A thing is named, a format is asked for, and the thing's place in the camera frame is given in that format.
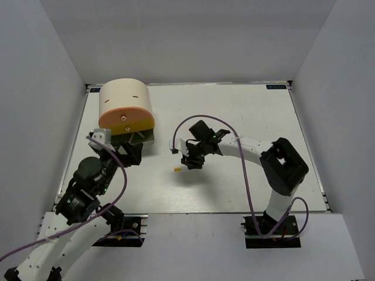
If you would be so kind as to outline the grey-green organizer bottom drawer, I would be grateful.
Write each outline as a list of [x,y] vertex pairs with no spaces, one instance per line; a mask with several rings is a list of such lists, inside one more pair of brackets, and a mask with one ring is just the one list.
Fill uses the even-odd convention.
[[[144,130],[144,131],[140,131],[140,132],[142,132],[145,135],[145,138],[142,138],[141,143],[143,143],[146,146],[150,146],[154,143],[155,139],[154,139],[154,130],[153,129]],[[119,135],[112,135],[111,141],[112,142],[121,142],[121,143],[128,142],[129,143],[129,137],[130,137],[131,133],[133,133],[133,132],[127,132],[127,133],[119,134]]]

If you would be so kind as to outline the yellow organizer drawer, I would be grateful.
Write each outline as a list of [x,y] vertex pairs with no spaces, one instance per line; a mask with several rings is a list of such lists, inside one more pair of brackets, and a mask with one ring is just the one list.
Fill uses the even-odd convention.
[[121,135],[125,133],[144,131],[154,129],[155,121],[147,119],[145,121],[119,121],[113,124],[101,124],[100,128],[110,129],[112,135]]

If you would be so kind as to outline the white pen pale yellow cap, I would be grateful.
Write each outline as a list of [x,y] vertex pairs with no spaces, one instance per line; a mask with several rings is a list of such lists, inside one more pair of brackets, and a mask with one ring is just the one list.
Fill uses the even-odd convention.
[[142,137],[137,132],[133,132],[130,134],[129,143],[136,145],[137,143],[141,143],[141,142],[142,142]]

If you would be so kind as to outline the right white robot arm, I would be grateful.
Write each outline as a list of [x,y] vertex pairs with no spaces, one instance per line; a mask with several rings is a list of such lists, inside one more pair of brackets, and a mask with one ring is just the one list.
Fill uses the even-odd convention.
[[271,196],[262,215],[254,222],[256,233],[263,239],[279,233],[286,226],[286,218],[297,200],[296,190],[304,181],[309,167],[285,138],[267,142],[240,137],[232,126],[214,131],[199,120],[189,129],[193,139],[173,136],[170,150],[181,153],[181,163],[189,170],[202,169],[207,155],[237,157],[241,160],[245,187],[250,188],[246,162],[259,165],[271,187]]

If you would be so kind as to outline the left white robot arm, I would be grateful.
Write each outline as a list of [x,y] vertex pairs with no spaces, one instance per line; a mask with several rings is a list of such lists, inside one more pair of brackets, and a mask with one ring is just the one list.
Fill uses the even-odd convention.
[[101,205],[117,170],[138,166],[141,143],[89,143],[97,156],[83,159],[56,206],[44,237],[25,245],[32,252],[18,266],[8,269],[6,280],[62,280],[73,264],[95,243],[108,237],[132,236],[143,243],[130,217],[114,202]]

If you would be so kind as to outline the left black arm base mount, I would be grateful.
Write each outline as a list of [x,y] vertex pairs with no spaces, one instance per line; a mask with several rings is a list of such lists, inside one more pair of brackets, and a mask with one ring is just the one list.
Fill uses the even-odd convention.
[[97,242],[94,247],[109,248],[140,248],[145,241],[147,232],[146,214],[124,215],[122,224],[111,229]]

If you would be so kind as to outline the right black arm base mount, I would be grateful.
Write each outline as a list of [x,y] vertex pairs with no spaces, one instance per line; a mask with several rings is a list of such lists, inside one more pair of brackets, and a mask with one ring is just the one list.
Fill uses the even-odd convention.
[[292,249],[300,248],[299,237],[292,239],[299,232],[294,215],[289,215],[284,222],[268,238],[261,238],[256,229],[252,216],[243,217],[241,223],[247,249]]

